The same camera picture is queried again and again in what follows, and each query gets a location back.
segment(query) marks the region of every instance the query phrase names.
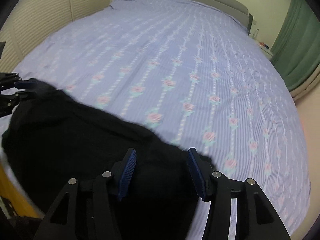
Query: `beige curtain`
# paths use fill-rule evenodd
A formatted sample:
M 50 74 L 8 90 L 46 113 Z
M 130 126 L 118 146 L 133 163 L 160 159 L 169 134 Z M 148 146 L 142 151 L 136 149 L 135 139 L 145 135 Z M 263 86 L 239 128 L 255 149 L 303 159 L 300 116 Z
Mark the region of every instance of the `beige curtain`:
M 290 92 L 293 100 L 296 101 L 309 93 L 318 83 L 320 83 L 320 64 L 303 84 Z

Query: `black pants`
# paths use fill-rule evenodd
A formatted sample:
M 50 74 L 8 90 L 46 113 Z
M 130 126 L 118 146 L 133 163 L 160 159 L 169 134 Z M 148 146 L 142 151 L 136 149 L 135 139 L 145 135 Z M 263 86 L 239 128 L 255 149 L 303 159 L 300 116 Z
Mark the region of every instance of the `black pants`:
M 48 210 L 68 179 L 93 179 L 132 147 L 137 165 L 128 198 L 137 201 L 124 207 L 127 215 L 119 222 L 123 239 L 185 238 L 198 200 L 186 151 L 45 83 L 36 92 L 36 99 L 22 102 L 13 113 L 3 148 L 18 181 L 41 210 Z

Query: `nightstand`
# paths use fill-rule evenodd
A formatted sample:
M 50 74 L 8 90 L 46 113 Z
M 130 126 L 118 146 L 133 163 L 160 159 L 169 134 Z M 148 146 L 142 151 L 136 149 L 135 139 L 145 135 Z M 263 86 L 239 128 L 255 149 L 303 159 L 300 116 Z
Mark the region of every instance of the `nightstand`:
M 267 49 L 265 46 L 262 46 L 259 44 L 259 41 L 256 41 L 259 48 L 262 50 L 263 54 L 267 57 L 268 60 L 271 60 L 273 57 L 273 53 L 270 51 L 270 49 Z

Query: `bed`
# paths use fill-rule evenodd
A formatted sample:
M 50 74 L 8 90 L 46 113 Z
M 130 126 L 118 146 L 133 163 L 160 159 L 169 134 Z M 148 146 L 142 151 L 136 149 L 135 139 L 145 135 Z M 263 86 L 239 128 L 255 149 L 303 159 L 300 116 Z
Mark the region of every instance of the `bed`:
M 195 147 L 229 178 L 254 178 L 292 234 L 309 206 L 306 143 L 249 25 L 235 0 L 115 0 L 50 35 L 14 71 Z M 1 132 L 9 119 L 0 119 Z M 202 238 L 208 212 L 199 202 L 188 239 Z

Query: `black garment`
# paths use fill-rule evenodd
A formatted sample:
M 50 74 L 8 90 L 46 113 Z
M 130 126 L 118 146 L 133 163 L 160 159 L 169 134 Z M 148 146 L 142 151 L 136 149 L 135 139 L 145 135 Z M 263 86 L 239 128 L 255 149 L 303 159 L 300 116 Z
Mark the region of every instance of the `black garment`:
M 123 239 L 185 238 L 198 200 L 186 151 L 45 83 L 37 93 L 13 113 L 3 148 L 18 181 L 40 209 L 48 210 L 68 179 L 93 179 L 132 147 L 137 165 L 128 199 L 137 201 L 124 204 L 129 215 L 119 221 Z

